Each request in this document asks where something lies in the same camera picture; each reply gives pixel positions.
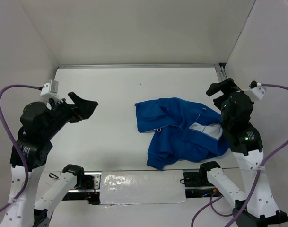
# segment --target white enclosure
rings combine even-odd
[[[227,63],[225,71],[218,63]],[[146,165],[153,134],[137,131],[133,105],[175,96],[216,110],[214,97],[205,92],[225,72],[241,88],[253,79],[288,86],[288,0],[0,0],[0,90],[17,83],[42,86],[55,78],[61,97],[74,91],[99,102],[92,118],[66,125],[53,138],[38,195],[53,184],[48,173],[70,163],[86,171],[153,170]],[[4,94],[2,109],[16,139],[24,106],[36,100],[39,92],[29,89]],[[252,124],[265,155],[282,144],[288,137],[288,93],[269,88],[254,104]],[[0,123],[0,205],[8,200],[11,146]],[[239,183],[230,152],[214,160]],[[181,174],[199,165],[183,160],[165,169]],[[288,146],[266,168],[275,201],[288,213]],[[170,182],[159,179],[160,185]],[[175,188],[181,189],[175,185],[161,201]],[[190,226],[208,202],[151,204],[153,196],[157,193],[149,204],[136,206],[62,202],[50,226]],[[216,207],[231,211],[224,199]],[[224,226],[229,220],[208,208],[194,226]]]
[[[227,62],[254,0],[18,0],[61,65]]]

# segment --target black bracket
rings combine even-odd
[[[222,96],[215,98],[213,100],[214,105],[218,109],[222,109],[222,104],[228,100],[229,95],[232,92],[240,91],[241,89],[234,83],[234,80],[228,78],[220,83],[213,83],[210,85],[210,88],[206,91],[206,95],[209,97],[214,95],[215,93],[221,91],[223,93]]]
[[[83,178],[84,178],[84,168],[77,166],[77,165],[67,165],[63,171],[63,173],[71,173],[74,176],[77,176],[77,184],[76,184],[76,188],[81,187],[81,183],[83,182]]]
[[[226,67],[226,65],[227,65],[227,63],[223,63],[223,62],[220,62],[220,63],[218,63],[218,64],[219,64],[220,67],[223,67],[223,69],[225,69],[225,67]]]
[[[216,161],[206,162],[200,165],[199,174],[203,183],[209,183],[207,172],[214,168],[220,168],[220,165]]]
[[[33,227],[47,227],[49,226],[50,220],[47,217],[47,209],[37,210],[34,209],[35,223]]]
[[[232,211],[233,216],[238,213],[243,204],[244,201],[235,201],[235,208]],[[252,214],[249,214],[245,209],[236,220],[236,223],[238,227],[267,227],[268,225],[281,224],[287,221],[287,214],[281,210],[276,211],[276,215],[274,216],[266,218],[264,215],[261,215],[260,218],[257,218]]]

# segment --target white floor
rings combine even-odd
[[[67,124],[53,139],[46,172],[76,164],[86,171],[153,170],[146,165],[153,133],[139,133],[134,104],[179,97],[219,111],[205,92],[218,82],[214,68],[59,69],[58,94],[75,92],[99,103],[89,120]],[[238,167],[231,152],[214,158],[222,168]],[[167,169],[197,169],[200,163],[178,161]]]

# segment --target blue jacket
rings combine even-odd
[[[222,136],[220,114],[201,103],[160,98],[136,103],[139,132],[156,130],[147,165],[162,170],[179,159],[200,162],[223,155],[229,144]]]

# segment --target plastic sheet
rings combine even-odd
[[[182,170],[102,172],[101,204],[184,202]]]

